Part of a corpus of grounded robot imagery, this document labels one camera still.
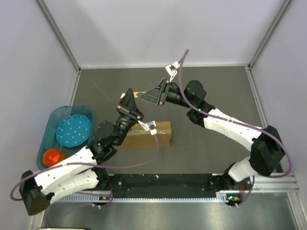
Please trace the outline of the yellow utility knife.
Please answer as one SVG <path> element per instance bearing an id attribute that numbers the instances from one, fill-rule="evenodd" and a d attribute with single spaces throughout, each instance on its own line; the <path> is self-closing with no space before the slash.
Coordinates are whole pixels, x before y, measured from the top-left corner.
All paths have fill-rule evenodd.
<path id="1" fill-rule="evenodd" d="M 128 96 L 126 96 L 126 93 L 122 93 L 120 96 L 120 99 L 123 98 L 131 98 L 132 95 L 135 99 L 138 99 L 141 95 L 143 95 L 145 92 L 128 92 Z"/>

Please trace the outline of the brown cardboard express box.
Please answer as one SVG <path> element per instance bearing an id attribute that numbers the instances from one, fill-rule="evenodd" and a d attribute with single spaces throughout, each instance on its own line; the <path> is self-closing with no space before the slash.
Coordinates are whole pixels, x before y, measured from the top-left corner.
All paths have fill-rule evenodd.
<path id="1" fill-rule="evenodd" d="M 169 148 L 171 146 L 172 128 L 170 121 L 156 122 L 157 139 L 160 148 Z M 137 124 L 132 128 L 123 143 L 125 149 L 148 149 L 155 148 L 156 141 L 150 131 L 145 131 L 141 125 Z"/>

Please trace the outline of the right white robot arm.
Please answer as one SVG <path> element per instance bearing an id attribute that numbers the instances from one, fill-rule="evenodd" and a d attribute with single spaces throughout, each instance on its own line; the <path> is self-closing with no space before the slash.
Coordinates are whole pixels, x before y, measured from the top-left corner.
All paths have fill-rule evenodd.
<path id="1" fill-rule="evenodd" d="M 138 99 L 158 106 L 168 102 L 189 108 L 187 117 L 192 123 L 216 131 L 250 151 L 250 156 L 226 169 L 224 184 L 228 189 L 236 189 L 244 179 L 257 174 L 271 176 L 285 155 L 277 129 L 240 125 L 240 121 L 207 103 L 205 96 L 206 91 L 198 80 L 189 81 L 181 92 L 178 85 L 163 78 L 152 90 L 138 94 Z"/>

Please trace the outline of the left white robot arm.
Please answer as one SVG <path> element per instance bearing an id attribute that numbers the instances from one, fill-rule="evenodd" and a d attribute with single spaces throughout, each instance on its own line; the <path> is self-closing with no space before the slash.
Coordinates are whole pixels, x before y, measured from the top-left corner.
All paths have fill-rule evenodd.
<path id="1" fill-rule="evenodd" d="M 51 199 L 55 197 L 56 183 L 64 182 L 109 160 L 117 152 L 114 147 L 120 146 L 132 127 L 143 118 L 131 88 L 118 103 L 117 111 L 117 121 L 102 122 L 92 142 L 73 156 L 42 171 L 33 173 L 28 170 L 22 174 L 19 192 L 28 215 L 38 214 L 51 204 Z"/>

